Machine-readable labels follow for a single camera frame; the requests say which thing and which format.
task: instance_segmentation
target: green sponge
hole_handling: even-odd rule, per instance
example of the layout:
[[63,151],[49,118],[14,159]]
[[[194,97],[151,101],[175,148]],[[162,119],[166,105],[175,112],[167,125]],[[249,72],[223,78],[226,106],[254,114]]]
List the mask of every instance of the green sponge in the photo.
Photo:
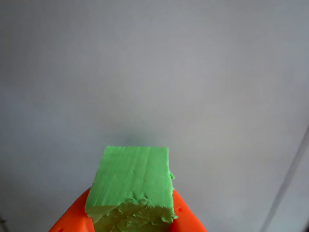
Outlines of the green sponge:
[[108,146],[85,205],[95,231],[169,231],[172,178],[168,148]]

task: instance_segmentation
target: gray background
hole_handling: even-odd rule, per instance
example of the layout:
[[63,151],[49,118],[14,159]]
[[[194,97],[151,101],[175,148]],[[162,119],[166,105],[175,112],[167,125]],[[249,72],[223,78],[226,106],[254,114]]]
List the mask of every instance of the gray background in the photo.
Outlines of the gray background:
[[[0,5],[0,213],[48,231],[106,145],[170,147],[209,232],[258,232],[309,122],[307,0]],[[309,149],[268,232],[309,216]]]

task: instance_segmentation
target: orange clamp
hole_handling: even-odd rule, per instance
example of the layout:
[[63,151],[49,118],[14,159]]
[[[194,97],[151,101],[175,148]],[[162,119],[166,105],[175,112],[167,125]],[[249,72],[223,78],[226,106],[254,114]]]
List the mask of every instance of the orange clamp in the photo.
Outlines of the orange clamp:
[[[86,190],[62,215],[49,232],[95,232],[90,217],[85,213],[89,189]],[[177,191],[173,191],[174,210],[177,219],[170,232],[207,232]]]

